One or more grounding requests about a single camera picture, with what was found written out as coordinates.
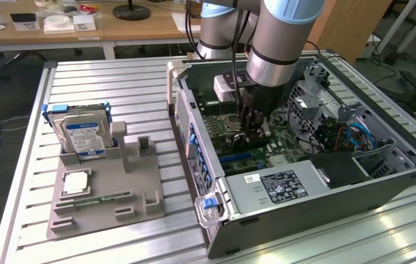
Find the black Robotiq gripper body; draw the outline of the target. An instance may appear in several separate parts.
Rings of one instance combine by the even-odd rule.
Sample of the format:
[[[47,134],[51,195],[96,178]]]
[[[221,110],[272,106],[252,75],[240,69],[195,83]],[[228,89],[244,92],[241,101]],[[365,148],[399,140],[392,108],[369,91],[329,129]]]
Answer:
[[[271,115],[276,109],[284,94],[284,86],[263,86],[259,84],[244,87],[243,107],[248,110],[257,111],[263,115]]]

